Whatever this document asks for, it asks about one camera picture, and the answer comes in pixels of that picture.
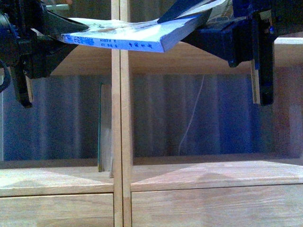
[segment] wooden shelf board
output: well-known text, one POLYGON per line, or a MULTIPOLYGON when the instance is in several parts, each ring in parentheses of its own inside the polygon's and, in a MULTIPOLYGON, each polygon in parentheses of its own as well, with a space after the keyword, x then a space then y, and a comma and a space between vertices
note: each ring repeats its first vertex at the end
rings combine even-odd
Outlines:
POLYGON ((147 159, 135 159, 132 192, 303 183, 303 160, 279 155, 147 159))
POLYGON ((0 197, 113 192, 109 172, 96 166, 2 169, 0 197))
MULTIPOLYGON (((133 74, 247 74, 250 63, 232 69, 227 62, 186 43, 178 43, 167 53, 130 51, 133 74)), ((276 67, 303 65, 303 38, 278 38, 275 45, 276 67)), ((78 46, 52 73, 69 75, 110 75, 111 51, 78 46)))

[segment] drawer front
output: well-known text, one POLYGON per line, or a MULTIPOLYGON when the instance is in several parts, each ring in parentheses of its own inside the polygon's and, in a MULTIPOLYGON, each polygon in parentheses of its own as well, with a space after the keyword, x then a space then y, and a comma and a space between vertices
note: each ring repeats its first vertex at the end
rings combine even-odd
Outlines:
POLYGON ((133 227, 303 226, 303 185, 133 192, 133 227))
POLYGON ((113 194, 0 199, 0 227, 113 227, 113 194))

